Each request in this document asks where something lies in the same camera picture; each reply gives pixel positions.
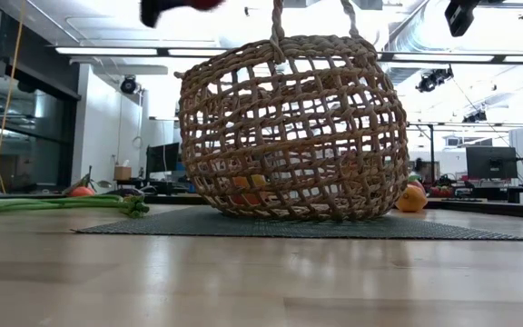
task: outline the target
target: woven basket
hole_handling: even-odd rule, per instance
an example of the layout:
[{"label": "woven basket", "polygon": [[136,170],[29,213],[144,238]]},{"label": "woven basket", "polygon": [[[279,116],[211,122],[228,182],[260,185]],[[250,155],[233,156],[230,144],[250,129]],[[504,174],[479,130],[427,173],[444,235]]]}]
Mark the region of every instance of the woven basket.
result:
[{"label": "woven basket", "polygon": [[[352,5],[341,2],[350,37],[284,37],[274,0],[269,41],[178,74],[183,161],[211,206],[271,219],[368,219],[405,189],[405,111]],[[278,72],[284,63],[291,73]],[[260,67],[269,75],[256,76]]]}]

